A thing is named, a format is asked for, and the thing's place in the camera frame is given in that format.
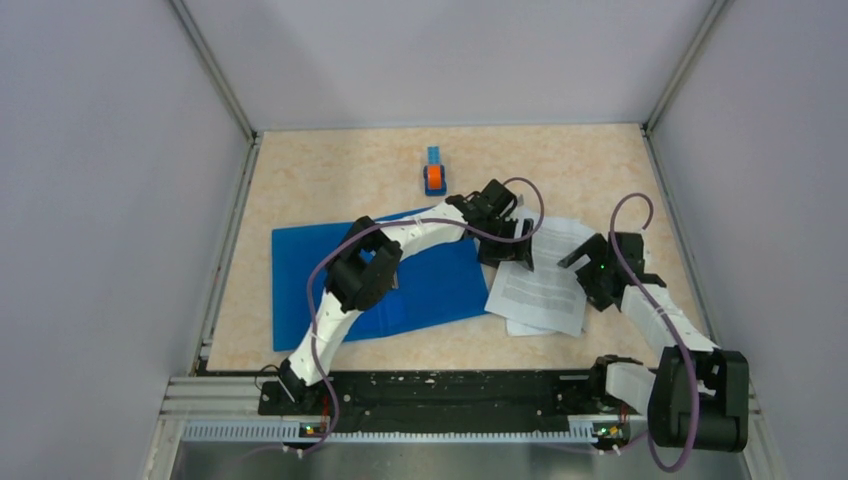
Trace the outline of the white printed paper stack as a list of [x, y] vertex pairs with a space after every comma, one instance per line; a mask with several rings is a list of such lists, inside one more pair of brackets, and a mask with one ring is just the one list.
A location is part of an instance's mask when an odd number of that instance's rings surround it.
[[595, 234], [578, 220], [547, 215], [532, 239], [534, 269], [529, 271], [516, 262], [501, 264], [485, 311], [505, 319], [510, 337], [581, 336], [587, 299], [576, 269], [587, 260], [568, 268], [558, 262]]

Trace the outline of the blue file folder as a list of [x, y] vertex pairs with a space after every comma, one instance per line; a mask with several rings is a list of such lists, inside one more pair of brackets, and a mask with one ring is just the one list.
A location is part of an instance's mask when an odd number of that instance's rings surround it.
[[[295, 349], [309, 321], [308, 278], [342, 241], [351, 222], [278, 228], [271, 232], [272, 345]], [[489, 291], [472, 239], [439, 245], [404, 260], [399, 287], [364, 312], [345, 337], [373, 340], [476, 317]]]

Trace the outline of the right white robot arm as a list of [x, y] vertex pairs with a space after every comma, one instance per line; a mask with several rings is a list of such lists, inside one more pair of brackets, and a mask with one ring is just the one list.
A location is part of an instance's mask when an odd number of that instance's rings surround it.
[[639, 233], [595, 234], [559, 261], [574, 267], [588, 304], [615, 307], [641, 332], [659, 359], [650, 370], [610, 358], [605, 373], [586, 385], [589, 404], [612, 412], [625, 402], [647, 418], [660, 447], [741, 452], [748, 443], [749, 364], [720, 348], [674, 303], [664, 280], [645, 270]]

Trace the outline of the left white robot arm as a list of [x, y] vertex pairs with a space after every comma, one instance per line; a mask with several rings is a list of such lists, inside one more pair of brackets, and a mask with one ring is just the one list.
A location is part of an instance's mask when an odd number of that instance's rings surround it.
[[363, 216], [313, 269], [306, 291], [310, 320], [300, 344], [278, 368], [283, 401], [297, 413], [319, 404], [321, 382], [355, 321], [392, 289], [400, 264], [437, 246], [467, 237], [479, 243], [478, 260], [517, 262], [533, 270], [532, 239], [541, 219], [518, 219], [518, 198], [505, 182], [451, 195], [397, 220]]

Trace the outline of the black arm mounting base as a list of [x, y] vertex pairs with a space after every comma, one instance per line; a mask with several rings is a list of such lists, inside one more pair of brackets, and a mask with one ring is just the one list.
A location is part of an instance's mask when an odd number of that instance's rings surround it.
[[315, 433], [564, 433], [580, 415], [615, 423], [634, 407], [605, 390], [604, 358], [578, 370], [336, 371], [288, 393], [261, 386], [261, 416], [299, 417]]

